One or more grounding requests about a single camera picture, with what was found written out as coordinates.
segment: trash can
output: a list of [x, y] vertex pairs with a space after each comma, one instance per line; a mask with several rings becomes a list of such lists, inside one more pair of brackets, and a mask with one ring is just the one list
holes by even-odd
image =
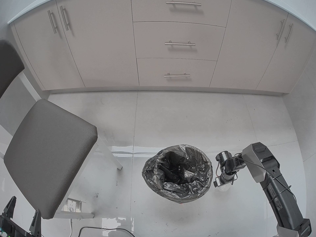
[[209, 190], [213, 168], [200, 149], [183, 144], [165, 148], [148, 159], [142, 176], [158, 195], [177, 203], [187, 203]]

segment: cabinet handle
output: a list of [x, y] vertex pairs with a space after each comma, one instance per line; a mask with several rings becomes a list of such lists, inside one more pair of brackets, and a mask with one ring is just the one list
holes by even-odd
[[283, 21], [281, 20], [281, 23], [282, 23], [281, 29], [280, 29], [279, 33], [278, 33], [278, 34], [276, 34], [276, 35], [277, 35], [277, 40], [278, 40], [278, 39], [279, 39], [279, 37], [282, 35], [282, 33], [281, 33], [281, 32], [283, 32], [283, 31], [282, 31], [282, 29], [283, 29], [283, 25], [284, 25], [284, 23], [285, 23], [285, 19], [283, 19]]
[[49, 20], [51, 21], [51, 24], [52, 24], [52, 27], [53, 27], [53, 31], [54, 31], [54, 34], [57, 33], [56, 29], [57, 29], [57, 26], [54, 25], [54, 21], [53, 21], [53, 18], [52, 18], [52, 15], [53, 13], [48, 10], [48, 16], [49, 16]]
[[68, 31], [68, 30], [69, 30], [69, 28], [68, 28], [69, 23], [67, 23], [67, 21], [66, 21], [65, 10], [66, 10], [66, 8], [63, 8], [62, 6], [60, 7], [60, 11], [61, 11], [61, 15], [62, 15], [63, 20], [64, 20], [64, 24], [65, 24], [65, 27], [66, 27], [66, 31]]
[[173, 0], [171, 1], [166, 1], [168, 4], [187, 4], [187, 5], [194, 5], [194, 6], [202, 6], [201, 3], [196, 3], [196, 2], [175, 2]]
[[170, 73], [168, 73], [167, 75], [164, 75], [164, 77], [190, 77], [190, 75], [187, 75], [186, 73], [184, 73], [183, 75], [171, 75]]
[[289, 35], [287, 37], [285, 37], [285, 43], [287, 43], [287, 41], [289, 40], [291, 32], [292, 32], [292, 29], [293, 29], [293, 24], [291, 24], [289, 26], [290, 26], [290, 31], [289, 31]]
[[195, 46], [195, 44], [188, 41], [188, 43], [172, 43], [171, 40], [169, 42], [166, 42], [165, 45], [189, 45], [189, 46]]

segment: chair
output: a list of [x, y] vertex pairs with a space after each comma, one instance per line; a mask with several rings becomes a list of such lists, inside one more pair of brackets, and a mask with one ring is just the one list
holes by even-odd
[[122, 165], [98, 136], [94, 125], [41, 99], [23, 69], [15, 48], [0, 39], [0, 97], [18, 76], [37, 101], [0, 158], [28, 202], [41, 211], [43, 219], [93, 218], [92, 213], [61, 211], [74, 180], [97, 147], [118, 169]]

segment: drawer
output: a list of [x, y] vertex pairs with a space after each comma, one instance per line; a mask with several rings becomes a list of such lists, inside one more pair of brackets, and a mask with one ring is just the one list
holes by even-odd
[[[195, 2], [167, 4], [166, 2]], [[132, 0], [134, 22], [166, 21], [226, 27], [232, 0]]]
[[[137, 22], [134, 36], [137, 58], [186, 58], [216, 61], [225, 28], [178, 22]], [[166, 45], [187, 43], [192, 45]]]
[[[216, 61], [191, 59], [137, 59], [140, 86], [209, 87]], [[166, 75], [189, 77], [164, 77]]]

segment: gray seat cushion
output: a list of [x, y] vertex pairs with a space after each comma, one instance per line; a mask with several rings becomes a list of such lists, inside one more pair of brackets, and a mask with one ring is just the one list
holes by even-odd
[[46, 100], [22, 121], [4, 163], [43, 219], [53, 218], [97, 137], [94, 125]]
[[0, 97], [23, 69], [24, 64], [14, 46], [0, 39]]

